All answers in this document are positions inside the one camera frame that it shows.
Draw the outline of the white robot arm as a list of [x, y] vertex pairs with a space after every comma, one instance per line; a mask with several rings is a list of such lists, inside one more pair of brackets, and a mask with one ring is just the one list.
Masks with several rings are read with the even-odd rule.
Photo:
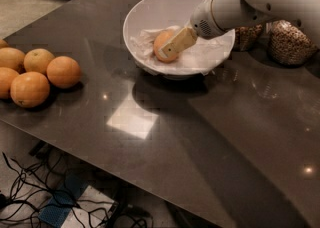
[[277, 20], [294, 24], [320, 46], [320, 0], [204, 0], [159, 53], [167, 59], [193, 46], [198, 38], [212, 39], [234, 28]]

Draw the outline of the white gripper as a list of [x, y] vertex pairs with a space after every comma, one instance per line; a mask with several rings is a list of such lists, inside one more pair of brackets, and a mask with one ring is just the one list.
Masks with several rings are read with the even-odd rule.
[[218, 23], [218, 11], [221, 10], [222, 4], [218, 0], [204, 0], [195, 8], [190, 17], [193, 29], [183, 27], [180, 30], [162, 31], [157, 36], [157, 58], [176, 59], [182, 51], [196, 43], [198, 36], [215, 38], [223, 35], [226, 30]]

